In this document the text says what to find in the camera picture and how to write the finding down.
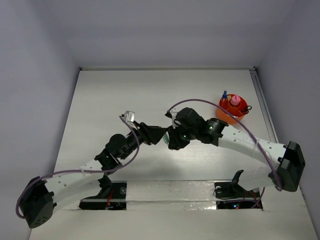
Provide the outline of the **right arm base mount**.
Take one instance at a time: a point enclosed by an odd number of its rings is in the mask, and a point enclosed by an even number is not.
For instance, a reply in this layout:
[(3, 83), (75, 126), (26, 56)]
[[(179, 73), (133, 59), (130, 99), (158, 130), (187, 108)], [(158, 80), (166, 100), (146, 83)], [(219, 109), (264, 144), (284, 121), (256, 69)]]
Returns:
[(243, 172), (238, 170), (231, 181), (214, 183), (213, 196), (218, 210), (263, 209), (260, 191), (247, 191), (238, 184)]

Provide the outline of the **clear bottle blue cap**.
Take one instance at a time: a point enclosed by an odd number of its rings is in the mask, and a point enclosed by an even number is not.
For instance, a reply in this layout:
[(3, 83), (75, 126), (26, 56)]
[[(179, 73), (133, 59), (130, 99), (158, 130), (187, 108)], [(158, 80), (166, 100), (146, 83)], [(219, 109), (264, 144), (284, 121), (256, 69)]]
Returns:
[(227, 95), (227, 91), (225, 90), (223, 92), (221, 99), (220, 99), (220, 106), (225, 109), (228, 107), (228, 103), (229, 103), (228, 95)]

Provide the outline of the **green highlighter pen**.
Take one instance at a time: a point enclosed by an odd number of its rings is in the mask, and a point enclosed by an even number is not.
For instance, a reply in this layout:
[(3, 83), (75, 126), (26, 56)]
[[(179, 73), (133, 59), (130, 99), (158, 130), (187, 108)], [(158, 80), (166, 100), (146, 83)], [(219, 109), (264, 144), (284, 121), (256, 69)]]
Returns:
[(165, 134), (162, 138), (166, 145), (170, 143), (170, 137), (168, 134)]

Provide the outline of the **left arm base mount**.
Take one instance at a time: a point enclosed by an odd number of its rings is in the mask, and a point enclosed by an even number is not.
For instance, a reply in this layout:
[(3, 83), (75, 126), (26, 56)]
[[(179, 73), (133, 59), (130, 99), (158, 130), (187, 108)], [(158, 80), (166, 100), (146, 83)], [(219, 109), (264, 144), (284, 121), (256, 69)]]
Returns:
[(127, 182), (112, 182), (107, 176), (99, 180), (100, 191), (97, 195), (89, 196), (79, 202), (81, 210), (122, 211), (127, 209)]

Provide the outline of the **black handled scissors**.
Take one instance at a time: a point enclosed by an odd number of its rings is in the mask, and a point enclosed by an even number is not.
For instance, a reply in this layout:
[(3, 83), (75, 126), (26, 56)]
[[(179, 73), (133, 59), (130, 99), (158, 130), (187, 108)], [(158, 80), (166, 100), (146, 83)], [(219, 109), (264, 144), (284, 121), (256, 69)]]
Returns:
[(246, 106), (241, 110), (241, 113), (242, 113), (243, 115), (247, 115), (247, 114), (250, 112), (251, 109), (252, 109), (252, 106), (251, 106), (251, 105), (246, 105)]

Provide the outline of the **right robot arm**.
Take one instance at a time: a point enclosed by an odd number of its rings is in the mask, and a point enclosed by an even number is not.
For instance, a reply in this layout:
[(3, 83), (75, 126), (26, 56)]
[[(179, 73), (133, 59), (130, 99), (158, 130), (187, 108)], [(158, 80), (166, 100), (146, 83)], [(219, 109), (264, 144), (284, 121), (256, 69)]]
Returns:
[(230, 190), (242, 196), (249, 190), (274, 186), (279, 191), (296, 192), (306, 166), (301, 146), (290, 141), (288, 144), (274, 143), (250, 136), (217, 118), (203, 119), (194, 109), (185, 107), (178, 112), (167, 112), (172, 120), (167, 130), (168, 148), (180, 150), (191, 141), (198, 140), (220, 148), (246, 155), (264, 167), (255, 170), (238, 170)]

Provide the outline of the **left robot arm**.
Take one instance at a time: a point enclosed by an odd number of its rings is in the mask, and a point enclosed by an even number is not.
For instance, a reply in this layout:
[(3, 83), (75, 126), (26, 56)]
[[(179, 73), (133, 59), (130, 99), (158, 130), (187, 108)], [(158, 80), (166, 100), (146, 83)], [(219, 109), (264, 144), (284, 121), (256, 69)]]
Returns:
[(46, 223), (55, 211), (76, 200), (93, 187), (97, 196), (109, 197), (112, 182), (109, 175), (124, 168), (120, 160), (136, 157), (140, 146), (156, 145), (167, 129), (134, 122), (127, 135), (114, 134), (101, 153), (77, 169), (56, 171), (32, 178), (17, 200), (16, 215), (24, 219), (30, 229)]

